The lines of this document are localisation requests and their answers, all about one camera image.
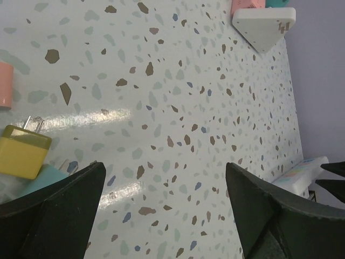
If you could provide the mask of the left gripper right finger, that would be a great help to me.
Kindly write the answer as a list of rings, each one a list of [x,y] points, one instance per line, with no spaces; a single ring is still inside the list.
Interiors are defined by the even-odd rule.
[[[344,258],[344,210],[297,196],[235,163],[226,184],[245,258]]]

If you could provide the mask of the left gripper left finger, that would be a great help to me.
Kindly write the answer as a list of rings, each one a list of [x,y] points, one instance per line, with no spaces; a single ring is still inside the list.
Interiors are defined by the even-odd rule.
[[[1,258],[83,258],[106,177],[102,162],[1,205]]]

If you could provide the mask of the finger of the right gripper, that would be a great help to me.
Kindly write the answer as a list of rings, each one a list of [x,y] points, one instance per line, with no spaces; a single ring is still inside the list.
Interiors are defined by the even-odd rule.
[[[324,163],[321,165],[321,168],[338,176],[345,177],[345,162]]]
[[[315,183],[330,192],[339,201],[345,202],[344,180],[318,179]]]

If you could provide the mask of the white power strip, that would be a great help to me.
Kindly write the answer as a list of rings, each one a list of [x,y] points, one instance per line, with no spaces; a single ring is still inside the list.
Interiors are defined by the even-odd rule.
[[[321,165],[328,162],[326,156],[303,160],[272,184],[305,199],[316,201],[315,191],[309,190],[309,187],[323,172]]]

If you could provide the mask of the light blue plug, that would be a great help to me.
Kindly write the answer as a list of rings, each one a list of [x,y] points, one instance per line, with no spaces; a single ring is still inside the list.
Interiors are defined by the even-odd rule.
[[[59,168],[44,164],[34,180],[30,180],[24,186],[24,189],[19,192],[17,198],[33,193],[39,189],[45,188],[58,181],[61,181],[69,176],[67,171],[69,167],[69,160],[65,160]]]

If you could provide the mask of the yellow plug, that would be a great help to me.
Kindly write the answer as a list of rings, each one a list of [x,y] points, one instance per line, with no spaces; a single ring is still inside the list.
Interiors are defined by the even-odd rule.
[[[38,176],[52,143],[52,138],[40,133],[44,120],[35,131],[7,125],[1,135],[1,173],[33,180]]]

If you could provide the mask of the salmon pink plug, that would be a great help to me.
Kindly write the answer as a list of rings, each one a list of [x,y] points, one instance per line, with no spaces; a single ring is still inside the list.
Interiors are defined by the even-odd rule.
[[[0,65],[0,98],[1,107],[6,109],[12,108],[12,92],[13,92],[13,66],[8,63],[1,62]]]

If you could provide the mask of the white triangular socket adapter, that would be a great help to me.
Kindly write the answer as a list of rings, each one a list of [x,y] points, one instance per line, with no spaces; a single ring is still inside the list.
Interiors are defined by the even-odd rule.
[[[294,8],[238,9],[232,17],[236,30],[259,53],[267,53],[296,22]]]

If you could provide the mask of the teal triangular socket adapter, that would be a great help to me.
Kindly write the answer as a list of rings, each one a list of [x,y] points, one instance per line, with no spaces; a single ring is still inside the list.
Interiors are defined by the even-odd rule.
[[[289,0],[266,0],[265,8],[284,8]]]

